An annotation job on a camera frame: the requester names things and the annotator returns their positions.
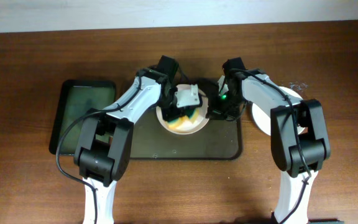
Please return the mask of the green yellow sponge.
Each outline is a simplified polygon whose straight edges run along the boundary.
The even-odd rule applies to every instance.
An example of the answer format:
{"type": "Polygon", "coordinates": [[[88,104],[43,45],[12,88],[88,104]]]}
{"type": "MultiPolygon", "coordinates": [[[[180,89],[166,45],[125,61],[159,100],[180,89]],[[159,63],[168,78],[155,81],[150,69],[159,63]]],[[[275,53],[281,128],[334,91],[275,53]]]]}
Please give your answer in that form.
{"type": "Polygon", "coordinates": [[[200,110],[198,108],[193,110],[186,110],[184,116],[171,121],[166,121],[165,123],[169,129],[185,131],[188,129],[193,129],[199,125],[199,115],[200,110]]]}

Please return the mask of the pinkish white plate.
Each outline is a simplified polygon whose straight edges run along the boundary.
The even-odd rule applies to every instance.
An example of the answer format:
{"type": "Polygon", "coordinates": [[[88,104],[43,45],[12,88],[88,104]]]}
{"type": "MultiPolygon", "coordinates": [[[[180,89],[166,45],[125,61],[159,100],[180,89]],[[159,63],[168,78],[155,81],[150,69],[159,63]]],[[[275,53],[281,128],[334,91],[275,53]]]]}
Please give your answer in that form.
{"type": "Polygon", "coordinates": [[[179,84],[169,107],[156,107],[160,124],[174,134],[193,134],[209,121],[208,97],[197,84],[179,84]]]}

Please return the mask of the white plate with yellow stain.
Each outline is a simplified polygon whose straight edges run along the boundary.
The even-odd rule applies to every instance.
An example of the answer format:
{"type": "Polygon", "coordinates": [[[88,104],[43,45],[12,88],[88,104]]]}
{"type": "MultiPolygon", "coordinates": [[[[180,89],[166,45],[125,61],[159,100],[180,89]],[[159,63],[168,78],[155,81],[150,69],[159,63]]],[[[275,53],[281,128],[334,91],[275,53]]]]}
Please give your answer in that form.
{"type": "MultiPolygon", "coordinates": [[[[297,97],[297,98],[301,98],[302,97],[295,91],[281,86],[280,87],[285,93],[297,97]]],[[[271,135],[271,127],[270,127],[270,117],[264,113],[256,104],[252,104],[251,106],[251,114],[254,120],[254,123],[257,125],[257,127],[264,132],[267,135],[271,135]]]]}

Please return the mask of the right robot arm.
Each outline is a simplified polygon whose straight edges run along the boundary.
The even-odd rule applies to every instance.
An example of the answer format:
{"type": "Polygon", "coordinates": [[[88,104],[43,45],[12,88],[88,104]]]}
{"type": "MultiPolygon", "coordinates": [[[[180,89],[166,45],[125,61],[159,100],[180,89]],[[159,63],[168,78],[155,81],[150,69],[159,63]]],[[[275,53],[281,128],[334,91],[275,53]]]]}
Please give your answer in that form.
{"type": "Polygon", "coordinates": [[[227,60],[223,72],[223,82],[208,96],[207,118],[236,121],[241,103],[252,103],[269,117],[271,153],[280,169],[271,222],[309,223],[311,187],[331,155],[321,103],[285,93],[265,72],[245,68],[239,57],[227,60]]]}

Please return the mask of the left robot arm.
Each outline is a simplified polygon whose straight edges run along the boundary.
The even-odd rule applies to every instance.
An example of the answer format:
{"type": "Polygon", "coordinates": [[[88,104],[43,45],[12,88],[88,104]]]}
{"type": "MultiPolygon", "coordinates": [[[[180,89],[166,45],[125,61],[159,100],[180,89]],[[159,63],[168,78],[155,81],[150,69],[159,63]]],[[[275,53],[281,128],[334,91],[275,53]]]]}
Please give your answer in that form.
{"type": "Polygon", "coordinates": [[[155,67],[136,72],[133,84],[117,101],[79,118],[73,162],[85,186],[84,223],[113,223],[114,192],[129,164],[134,125],[149,108],[167,110],[165,119],[172,121],[202,106],[197,85],[184,90],[175,86],[179,69],[175,59],[161,56],[155,67]]]}

